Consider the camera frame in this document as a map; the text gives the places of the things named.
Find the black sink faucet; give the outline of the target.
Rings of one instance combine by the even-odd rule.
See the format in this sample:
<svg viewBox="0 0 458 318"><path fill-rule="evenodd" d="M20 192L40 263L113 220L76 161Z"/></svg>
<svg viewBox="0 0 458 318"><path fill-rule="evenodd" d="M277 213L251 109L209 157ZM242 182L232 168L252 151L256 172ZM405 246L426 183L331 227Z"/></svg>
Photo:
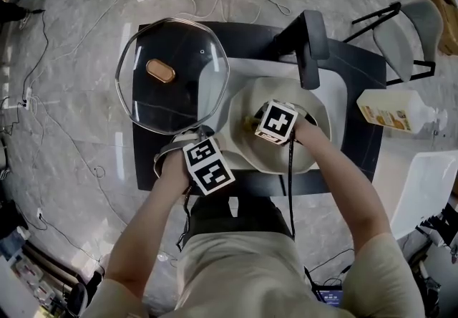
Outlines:
<svg viewBox="0 0 458 318"><path fill-rule="evenodd" d="M301 87L315 90L320 86L318 62L330 57L328 37L321 12L304 10L273 39L278 56L296 55Z"/></svg>

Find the white square tub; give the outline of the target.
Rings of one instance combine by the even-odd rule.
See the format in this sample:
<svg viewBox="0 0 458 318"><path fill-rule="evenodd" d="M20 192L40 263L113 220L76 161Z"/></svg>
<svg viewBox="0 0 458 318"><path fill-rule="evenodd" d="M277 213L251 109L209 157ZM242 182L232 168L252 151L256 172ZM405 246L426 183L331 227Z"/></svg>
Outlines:
<svg viewBox="0 0 458 318"><path fill-rule="evenodd" d="M446 206L456 175L458 150L417 153L401 176L390 216L391 231L399 240Z"/></svg>

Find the person's black trousers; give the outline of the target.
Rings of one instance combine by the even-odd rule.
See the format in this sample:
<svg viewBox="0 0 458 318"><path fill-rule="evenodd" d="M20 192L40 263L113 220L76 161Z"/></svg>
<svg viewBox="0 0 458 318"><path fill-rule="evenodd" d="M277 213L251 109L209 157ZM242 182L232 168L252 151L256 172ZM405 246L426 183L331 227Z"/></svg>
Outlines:
<svg viewBox="0 0 458 318"><path fill-rule="evenodd" d="M192 206L183 246L258 253L288 248L293 240L283 214L270 198L241 196L233 216L229 197L209 196L198 198Z"/></svg>

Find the large cardboard box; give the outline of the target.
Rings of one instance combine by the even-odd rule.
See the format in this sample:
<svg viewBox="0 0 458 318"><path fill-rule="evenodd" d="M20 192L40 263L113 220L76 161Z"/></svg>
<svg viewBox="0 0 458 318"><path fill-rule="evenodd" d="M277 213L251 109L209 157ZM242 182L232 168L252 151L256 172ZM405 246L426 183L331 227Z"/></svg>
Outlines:
<svg viewBox="0 0 458 318"><path fill-rule="evenodd" d="M458 56L458 2L456 0L430 0L438 8L443 20L443 33L439 50L448 56Z"/></svg>

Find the person's left forearm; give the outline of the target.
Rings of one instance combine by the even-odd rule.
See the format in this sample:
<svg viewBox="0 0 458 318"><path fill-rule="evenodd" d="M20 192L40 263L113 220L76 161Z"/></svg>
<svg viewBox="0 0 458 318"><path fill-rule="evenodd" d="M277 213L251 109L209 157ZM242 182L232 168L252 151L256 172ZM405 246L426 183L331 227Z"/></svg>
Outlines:
<svg viewBox="0 0 458 318"><path fill-rule="evenodd" d="M182 151L168 153L161 176L112 249L106 277L140 299L155 265L172 207L188 186Z"/></svg>

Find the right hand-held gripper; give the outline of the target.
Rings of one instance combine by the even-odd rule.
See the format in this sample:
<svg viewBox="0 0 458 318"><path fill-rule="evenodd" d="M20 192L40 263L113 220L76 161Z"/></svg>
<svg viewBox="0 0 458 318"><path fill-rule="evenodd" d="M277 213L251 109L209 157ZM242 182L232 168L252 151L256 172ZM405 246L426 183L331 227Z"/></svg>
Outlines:
<svg viewBox="0 0 458 318"><path fill-rule="evenodd" d="M254 115L254 133L273 144L284 145L290 140L297 117L304 117L317 125L316 120L300 105L270 100Z"/></svg>

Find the person's beige shirt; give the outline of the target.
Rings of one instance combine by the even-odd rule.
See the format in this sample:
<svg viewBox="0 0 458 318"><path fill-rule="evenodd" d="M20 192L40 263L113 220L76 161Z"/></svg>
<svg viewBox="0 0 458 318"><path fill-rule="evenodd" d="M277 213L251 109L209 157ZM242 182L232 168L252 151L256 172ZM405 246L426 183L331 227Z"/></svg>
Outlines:
<svg viewBox="0 0 458 318"><path fill-rule="evenodd" d="M178 274L180 298L164 318L425 318L419 288L391 232L355 252L338 307L312 295L294 243L258 253L184 248ZM147 318L141 300L105 277L82 318Z"/></svg>

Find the octagonal glass lid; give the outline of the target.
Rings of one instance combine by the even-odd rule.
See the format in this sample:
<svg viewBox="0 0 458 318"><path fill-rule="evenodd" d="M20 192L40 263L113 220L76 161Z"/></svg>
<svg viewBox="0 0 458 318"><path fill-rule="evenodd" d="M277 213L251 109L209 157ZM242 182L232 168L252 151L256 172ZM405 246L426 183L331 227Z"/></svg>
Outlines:
<svg viewBox="0 0 458 318"><path fill-rule="evenodd" d="M127 41L114 81L134 124L177 135L215 114L229 77L228 57L213 30L171 17L144 26Z"/></svg>

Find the blue screen device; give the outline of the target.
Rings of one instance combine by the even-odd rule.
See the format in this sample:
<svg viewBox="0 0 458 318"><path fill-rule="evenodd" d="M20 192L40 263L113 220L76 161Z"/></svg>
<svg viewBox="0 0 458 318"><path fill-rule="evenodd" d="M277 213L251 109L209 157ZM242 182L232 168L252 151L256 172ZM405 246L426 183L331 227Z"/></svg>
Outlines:
<svg viewBox="0 0 458 318"><path fill-rule="evenodd" d="M315 295L320 302L338 307L341 303L343 290L341 286L318 286L315 288Z"/></svg>

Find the grey chair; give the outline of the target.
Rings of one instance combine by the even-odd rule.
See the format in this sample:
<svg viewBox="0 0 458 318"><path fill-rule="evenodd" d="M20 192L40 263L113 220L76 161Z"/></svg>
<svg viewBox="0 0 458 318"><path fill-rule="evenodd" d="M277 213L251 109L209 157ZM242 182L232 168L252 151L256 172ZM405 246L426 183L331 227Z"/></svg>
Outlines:
<svg viewBox="0 0 458 318"><path fill-rule="evenodd" d="M393 20L402 13L412 23L421 43L423 59L416 60L401 27ZM353 25L375 18L376 21L344 39L349 43L362 34L371 31L373 39L386 63L397 75L389 80L388 86L433 77L436 71L436 57L443 33L442 16L430 0L396 1L387 7L367 14L351 23Z"/></svg>

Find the white sink basin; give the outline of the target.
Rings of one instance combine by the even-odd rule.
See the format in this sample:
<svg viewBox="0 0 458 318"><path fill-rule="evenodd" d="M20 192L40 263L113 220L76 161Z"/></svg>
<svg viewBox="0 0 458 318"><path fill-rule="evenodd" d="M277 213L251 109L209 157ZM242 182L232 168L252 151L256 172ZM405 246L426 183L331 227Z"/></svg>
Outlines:
<svg viewBox="0 0 458 318"><path fill-rule="evenodd" d="M274 63L274 68L266 68L266 64L233 63L233 77L225 77L214 68L222 67L223 61L210 62L202 70L198 86L198 118L202 119L215 133L221 129L227 119L227 111L233 96L242 89L247 81L259 77L278 77L297 80L293 78L293 69L279 68ZM341 104L346 104L347 92L342 78L328 69L319 69L320 86L314 92L328 110L334 136L330 140L338 148L342 146L346 124L345 112L338 109Z"/></svg>

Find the person's right forearm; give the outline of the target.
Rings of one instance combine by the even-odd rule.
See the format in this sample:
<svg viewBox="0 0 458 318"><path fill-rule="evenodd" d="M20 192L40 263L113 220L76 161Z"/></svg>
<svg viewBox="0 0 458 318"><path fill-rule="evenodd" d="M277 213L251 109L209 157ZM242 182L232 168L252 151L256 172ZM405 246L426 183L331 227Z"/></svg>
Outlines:
<svg viewBox="0 0 458 318"><path fill-rule="evenodd" d="M316 161L333 199L345 220L356 253L373 237L390 233L382 202L369 179L326 137L305 119L294 125L296 139Z"/></svg>

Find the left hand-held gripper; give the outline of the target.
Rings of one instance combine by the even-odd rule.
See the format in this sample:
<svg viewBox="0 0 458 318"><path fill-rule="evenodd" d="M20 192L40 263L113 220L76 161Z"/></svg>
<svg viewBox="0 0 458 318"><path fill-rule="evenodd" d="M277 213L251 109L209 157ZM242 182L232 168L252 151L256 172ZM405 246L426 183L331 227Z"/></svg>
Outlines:
<svg viewBox="0 0 458 318"><path fill-rule="evenodd" d="M171 143L162 147L155 156L155 175L160 177L162 164L168 153L181 150L187 171L204 196L209 196L234 182L235 177L212 133L208 126L202 126L175 135Z"/></svg>

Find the black top sink cabinet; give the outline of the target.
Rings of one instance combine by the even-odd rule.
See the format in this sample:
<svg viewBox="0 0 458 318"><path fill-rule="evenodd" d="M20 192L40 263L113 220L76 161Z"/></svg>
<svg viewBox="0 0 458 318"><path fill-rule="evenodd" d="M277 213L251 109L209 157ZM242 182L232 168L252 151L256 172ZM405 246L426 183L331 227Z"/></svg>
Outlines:
<svg viewBox="0 0 458 318"><path fill-rule="evenodd" d="M223 23L204 21L203 25L212 29L220 40L230 61L231 78L233 63L266 64L266 68L293 69L293 78L299 78L296 58L293 55L278 56L268 46L281 28L244 23ZM346 119L343 145L341 149L354 162L363 174L372 181L376 170L381 146L382 129L368 124L356 106L356 99L365 89L386 89L386 64L378 54L366 51L350 44L328 39L330 57L318 61L318 68L328 69L338 74L345 82L347 99L338 109L343 109ZM171 136L159 135L133 127L135 170L138 188L150 191L157 176L153 171L153 157ZM245 189L252 195L261 196L266 191L268 196L281 194L281 181L276 175L262 175L254 170L236 170L235 182L228 186L229 196L239 194ZM293 177L293 195L302 196L328 192L319 170L310 170L305 175Z"/></svg>

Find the orange label soap bottle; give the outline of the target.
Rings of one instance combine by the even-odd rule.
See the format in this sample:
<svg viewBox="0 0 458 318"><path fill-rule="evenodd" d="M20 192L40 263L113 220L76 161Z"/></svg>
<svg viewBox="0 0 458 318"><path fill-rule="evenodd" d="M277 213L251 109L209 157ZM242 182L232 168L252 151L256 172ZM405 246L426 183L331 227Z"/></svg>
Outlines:
<svg viewBox="0 0 458 318"><path fill-rule="evenodd" d="M416 90L364 90L356 104L367 122L405 133L416 135L433 122L447 126L447 111L426 105Z"/></svg>

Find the cream frying pan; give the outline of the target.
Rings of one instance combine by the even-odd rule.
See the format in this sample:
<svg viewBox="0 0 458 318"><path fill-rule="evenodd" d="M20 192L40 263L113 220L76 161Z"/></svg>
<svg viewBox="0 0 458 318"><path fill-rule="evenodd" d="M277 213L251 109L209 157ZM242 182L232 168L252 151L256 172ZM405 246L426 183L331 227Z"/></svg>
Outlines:
<svg viewBox="0 0 458 318"><path fill-rule="evenodd" d="M231 99L227 119L217 131L218 145L232 170L257 170L284 175L288 171L288 146L261 139L244 127L244 120L269 100L287 102L301 115L310 115L328 139L334 136L328 110L314 92L303 90L297 80L259 77L247 81Z"/></svg>

